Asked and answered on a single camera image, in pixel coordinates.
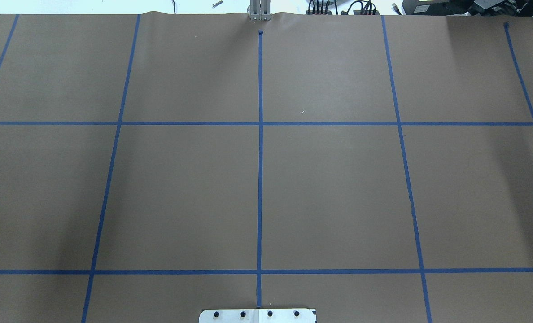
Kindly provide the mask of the black power strip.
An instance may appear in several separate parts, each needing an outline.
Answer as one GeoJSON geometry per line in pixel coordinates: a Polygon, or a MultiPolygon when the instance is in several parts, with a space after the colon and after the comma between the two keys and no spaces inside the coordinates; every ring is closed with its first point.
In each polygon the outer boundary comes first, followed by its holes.
{"type": "Polygon", "coordinates": [[[308,0],[307,15],[378,16],[372,0],[308,0]]]}

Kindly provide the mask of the aluminium frame post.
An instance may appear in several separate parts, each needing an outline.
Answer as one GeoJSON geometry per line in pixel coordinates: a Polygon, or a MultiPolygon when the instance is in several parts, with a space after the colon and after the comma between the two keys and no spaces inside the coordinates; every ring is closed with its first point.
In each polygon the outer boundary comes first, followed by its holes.
{"type": "Polygon", "coordinates": [[[269,21],[272,18],[270,0],[251,0],[248,6],[251,21],[269,21]]]}

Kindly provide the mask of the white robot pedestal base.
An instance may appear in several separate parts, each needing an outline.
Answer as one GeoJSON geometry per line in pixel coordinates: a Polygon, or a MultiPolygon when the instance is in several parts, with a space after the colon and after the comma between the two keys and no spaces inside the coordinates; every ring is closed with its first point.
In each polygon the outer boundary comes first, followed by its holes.
{"type": "Polygon", "coordinates": [[[315,309],[207,309],[199,315],[199,323],[316,323],[315,309]]]}

